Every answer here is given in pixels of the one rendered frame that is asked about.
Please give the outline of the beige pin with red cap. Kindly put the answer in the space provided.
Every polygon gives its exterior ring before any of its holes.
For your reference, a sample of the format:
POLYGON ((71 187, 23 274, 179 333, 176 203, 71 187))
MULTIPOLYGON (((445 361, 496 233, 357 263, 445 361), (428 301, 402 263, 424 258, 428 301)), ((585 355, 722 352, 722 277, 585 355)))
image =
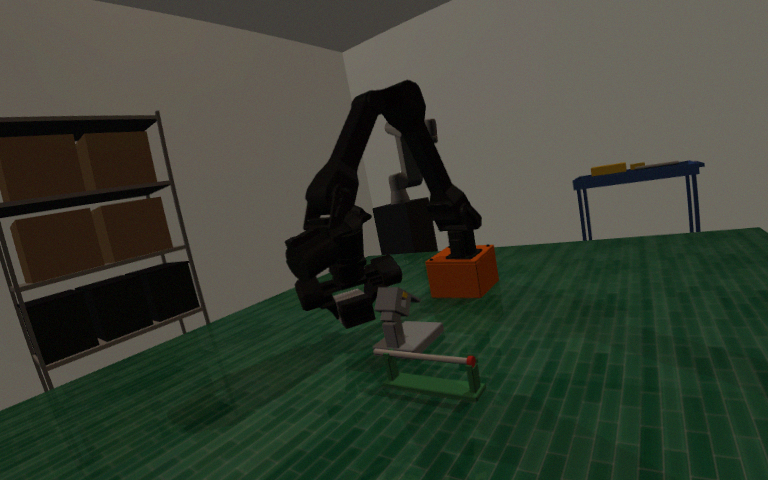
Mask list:
POLYGON ((468 358, 446 356, 446 355, 437 356, 437 355, 419 354, 419 353, 385 350, 385 349, 374 349, 373 352, 376 355, 383 355, 383 353, 389 353, 389 356, 392 356, 392 357, 408 358, 408 359, 415 359, 415 360, 431 360, 431 361, 439 361, 439 362, 454 363, 454 364, 467 364, 467 365, 472 365, 472 368, 474 368, 475 366, 474 356, 468 356, 468 358))

